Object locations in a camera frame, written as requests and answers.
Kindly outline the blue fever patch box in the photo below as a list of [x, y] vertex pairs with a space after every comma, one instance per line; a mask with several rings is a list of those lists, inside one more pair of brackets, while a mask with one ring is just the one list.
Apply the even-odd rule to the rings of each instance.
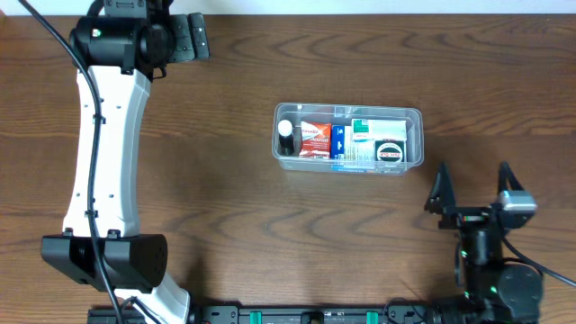
[[330, 156], [334, 172], [365, 173], [374, 170], [374, 142], [353, 141], [352, 127], [333, 125]]

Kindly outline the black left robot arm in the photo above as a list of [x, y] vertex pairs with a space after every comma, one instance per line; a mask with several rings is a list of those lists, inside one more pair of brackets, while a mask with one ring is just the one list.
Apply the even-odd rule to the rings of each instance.
[[112, 311], [98, 322], [195, 323], [190, 293], [167, 273], [167, 239], [140, 230], [136, 183], [151, 85], [170, 64], [209, 57], [204, 17], [173, 14], [168, 1], [95, 1], [62, 43], [81, 105], [76, 175], [41, 257], [109, 295]]

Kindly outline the white green Panadol box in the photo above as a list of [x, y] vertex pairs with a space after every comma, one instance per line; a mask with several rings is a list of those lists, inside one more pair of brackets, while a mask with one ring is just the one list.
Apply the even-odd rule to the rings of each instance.
[[353, 141], [407, 139], [405, 121], [353, 119], [351, 127]]

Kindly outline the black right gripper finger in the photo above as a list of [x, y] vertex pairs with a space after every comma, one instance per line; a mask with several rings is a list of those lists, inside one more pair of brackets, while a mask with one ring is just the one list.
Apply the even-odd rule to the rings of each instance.
[[497, 193], [509, 190], [524, 191], [524, 187], [514, 175], [509, 163], [503, 161], [499, 164]]
[[442, 162], [427, 198], [428, 210], [444, 210], [456, 206], [455, 193], [446, 163]]

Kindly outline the red Panadol box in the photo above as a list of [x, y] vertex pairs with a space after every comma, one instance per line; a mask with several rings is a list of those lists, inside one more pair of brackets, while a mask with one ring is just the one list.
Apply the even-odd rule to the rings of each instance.
[[303, 121], [301, 123], [301, 158], [330, 159], [330, 123]]

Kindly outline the dark bottle white cap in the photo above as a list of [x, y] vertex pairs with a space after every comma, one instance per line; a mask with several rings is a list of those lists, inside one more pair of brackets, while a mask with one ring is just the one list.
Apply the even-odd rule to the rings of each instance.
[[277, 125], [280, 152], [291, 156], [294, 153], [293, 125], [289, 120], [281, 120]]

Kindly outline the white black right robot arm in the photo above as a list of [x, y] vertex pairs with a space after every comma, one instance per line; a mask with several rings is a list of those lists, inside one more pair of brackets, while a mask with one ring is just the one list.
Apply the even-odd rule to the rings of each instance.
[[536, 214], [536, 200], [508, 163], [499, 166], [497, 197], [481, 207], [459, 206], [442, 163], [424, 209], [441, 217], [441, 230], [455, 230], [454, 276], [463, 294], [431, 303], [427, 323], [537, 323], [544, 295], [543, 272], [517, 256], [503, 256], [506, 235]]

